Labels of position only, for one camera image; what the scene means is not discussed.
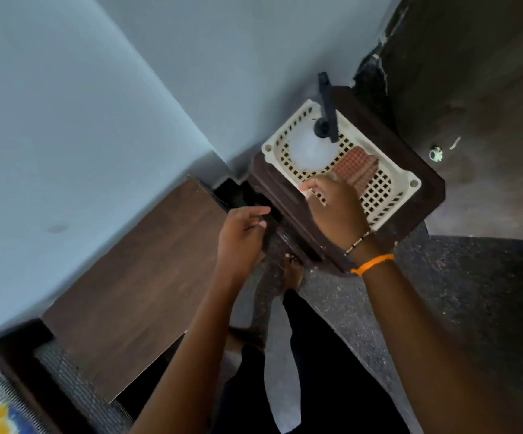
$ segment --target orange thread bracelet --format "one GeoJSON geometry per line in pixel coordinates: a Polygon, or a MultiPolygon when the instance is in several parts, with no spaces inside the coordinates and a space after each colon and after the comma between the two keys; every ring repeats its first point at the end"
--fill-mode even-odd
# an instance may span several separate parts
{"type": "Polygon", "coordinates": [[[374,265],[384,262],[385,260],[394,260],[394,256],[391,254],[385,254],[375,257],[372,260],[366,262],[365,264],[362,264],[358,269],[353,269],[350,272],[352,272],[353,274],[358,274],[360,277],[362,277],[362,274],[368,271],[368,269],[372,268],[374,265]]]}

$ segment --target white wall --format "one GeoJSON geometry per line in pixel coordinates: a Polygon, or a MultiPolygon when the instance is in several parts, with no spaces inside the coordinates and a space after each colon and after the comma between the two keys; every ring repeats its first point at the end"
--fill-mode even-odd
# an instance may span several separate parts
{"type": "Polygon", "coordinates": [[[397,0],[99,0],[223,160],[241,170],[317,91],[349,85],[397,0]]]}
{"type": "Polygon", "coordinates": [[[95,0],[0,0],[0,327],[211,154],[95,0]]]}

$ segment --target stone floor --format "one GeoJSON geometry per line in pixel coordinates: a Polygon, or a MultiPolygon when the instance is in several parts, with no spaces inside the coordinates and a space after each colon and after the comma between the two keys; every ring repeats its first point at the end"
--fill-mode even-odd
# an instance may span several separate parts
{"type": "MultiPolygon", "coordinates": [[[[291,331],[279,299],[279,244],[243,288],[231,317],[267,332],[265,386],[282,432],[300,423],[300,388],[291,331]]],[[[395,251],[396,261],[432,313],[475,365],[512,395],[523,414],[523,242],[431,237],[420,225],[395,251]]],[[[300,294],[320,313],[391,394],[412,432],[421,432],[360,278],[308,271],[300,294]]],[[[239,359],[225,359],[228,377],[239,359]]]]}

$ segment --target hand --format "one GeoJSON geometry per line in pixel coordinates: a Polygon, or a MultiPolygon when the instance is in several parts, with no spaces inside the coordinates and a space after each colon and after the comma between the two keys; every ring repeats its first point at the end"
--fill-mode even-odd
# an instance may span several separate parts
{"type": "Polygon", "coordinates": [[[315,190],[326,198],[324,206],[313,193],[307,196],[314,222],[328,239],[344,251],[370,230],[354,188],[327,176],[317,175],[300,184],[300,190],[308,189],[315,190]]]}
{"type": "Polygon", "coordinates": [[[258,262],[267,223],[258,216],[270,207],[240,207],[230,210],[219,233],[216,274],[241,288],[258,262]]]}

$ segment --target wooden board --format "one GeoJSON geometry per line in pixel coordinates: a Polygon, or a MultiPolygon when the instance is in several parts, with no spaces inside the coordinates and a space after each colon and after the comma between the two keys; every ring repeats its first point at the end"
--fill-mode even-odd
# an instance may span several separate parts
{"type": "Polygon", "coordinates": [[[83,377],[112,401],[189,325],[226,217],[189,179],[44,313],[83,377]]]}

